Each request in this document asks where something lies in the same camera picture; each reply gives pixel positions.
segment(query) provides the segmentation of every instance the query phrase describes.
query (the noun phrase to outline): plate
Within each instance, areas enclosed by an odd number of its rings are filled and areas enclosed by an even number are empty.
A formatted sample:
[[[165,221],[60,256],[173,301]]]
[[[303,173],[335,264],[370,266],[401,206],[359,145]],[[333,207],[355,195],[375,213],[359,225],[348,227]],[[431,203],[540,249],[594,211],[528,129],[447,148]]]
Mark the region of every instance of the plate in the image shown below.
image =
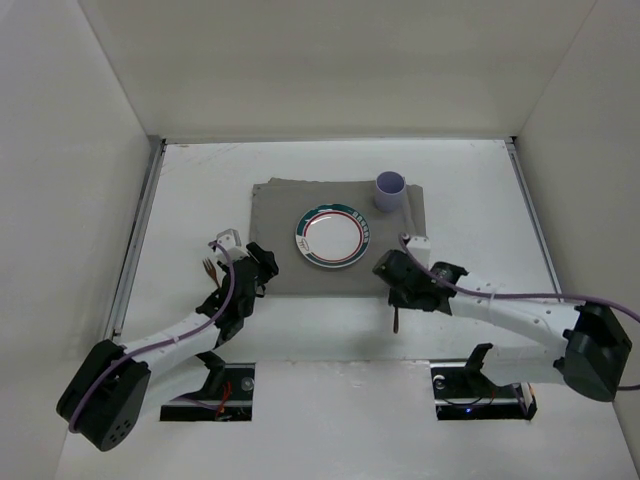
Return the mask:
[[[369,240],[369,225],[362,214],[339,203],[309,210],[296,227],[300,253],[325,268],[357,262],[367,251]]]

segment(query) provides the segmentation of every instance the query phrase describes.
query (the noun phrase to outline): gray cloth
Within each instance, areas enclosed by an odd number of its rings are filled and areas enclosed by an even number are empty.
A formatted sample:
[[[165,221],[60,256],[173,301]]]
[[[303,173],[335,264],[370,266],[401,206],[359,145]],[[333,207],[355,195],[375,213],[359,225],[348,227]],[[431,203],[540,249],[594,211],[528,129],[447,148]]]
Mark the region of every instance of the gray cloth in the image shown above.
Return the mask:
[[[304,182],[272,178],[253,186],[249,239],[276,256],[280,274],[267,285],[276,295],[384,296],[388,289],[371,270],[387,250],[398,248],[398,233],[426,235],[422,187],[407,186],[402,209],[380,212],[373,203],[374,182]],[[295,242],[302,216],[318,205],[342,203],[369,224],[366,253],[348,267],[327,269],[306,260]]]

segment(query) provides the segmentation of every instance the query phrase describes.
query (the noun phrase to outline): purple cup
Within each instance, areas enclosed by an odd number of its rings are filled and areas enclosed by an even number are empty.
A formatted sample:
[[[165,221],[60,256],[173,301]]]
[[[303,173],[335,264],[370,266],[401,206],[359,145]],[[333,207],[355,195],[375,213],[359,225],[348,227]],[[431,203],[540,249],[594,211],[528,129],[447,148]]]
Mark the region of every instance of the purple cup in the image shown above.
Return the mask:
[[[406,184],[397,172],[383,172],[376,178],[374,201],[381,212],[393,212],[402,206]]]

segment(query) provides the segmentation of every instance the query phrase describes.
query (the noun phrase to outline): table surface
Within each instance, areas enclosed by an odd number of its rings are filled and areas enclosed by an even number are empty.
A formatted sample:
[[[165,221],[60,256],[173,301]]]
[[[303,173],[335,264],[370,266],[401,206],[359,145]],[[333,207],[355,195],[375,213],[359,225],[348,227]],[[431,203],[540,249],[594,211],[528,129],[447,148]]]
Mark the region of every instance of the table surface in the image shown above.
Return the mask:
[[[227,228],[247,238],[254,183],[367,180],[389,169],[424,188],[432,261],[506,290],[551,290],[502,141],[172,145],[123,341],[175,323],[210,293],[207,243]],[[438,422],[421,361],[466,357],[487,341],[529,344],[438,313],[403,312],[394,335],[384,299],[267,296],[218,351],[229,362],[258,362],[250,424],[159,424],[152,413],[108,454],[70,436],[58,478],[637,478],[611,405],[566,387],[536,386],[531,423]]]
[[[123,341],[184,318],[211,292],[207,243],[227,228],[246,241],[251,186],[271,177],[367,180],[397,170],[424,188],[432,261],[514,291],[551,291],[544,258],[504,142],[366,140],[169,146],[127,312]],[[402,312],[385,299],[268,295],[220,354],[228,361],[467,357],[491,341],[528,340],[482,322]]]

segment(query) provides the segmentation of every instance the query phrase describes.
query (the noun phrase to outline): fork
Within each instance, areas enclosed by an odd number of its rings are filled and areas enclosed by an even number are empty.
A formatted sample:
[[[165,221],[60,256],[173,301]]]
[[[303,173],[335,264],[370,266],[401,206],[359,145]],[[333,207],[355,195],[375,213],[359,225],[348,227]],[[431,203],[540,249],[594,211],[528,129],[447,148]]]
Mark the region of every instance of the fork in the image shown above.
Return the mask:
[[[211,280],[216,283],[216,287],[220,288],[220,282],[218,282],[218,272],[216,272],[216,267],[213,262],[210,259],[205,258],[202,261],[202,265],[204,266],[204,270],[205,272],[207,272],[207,275],[209,275],[209,277],[211,277]]]

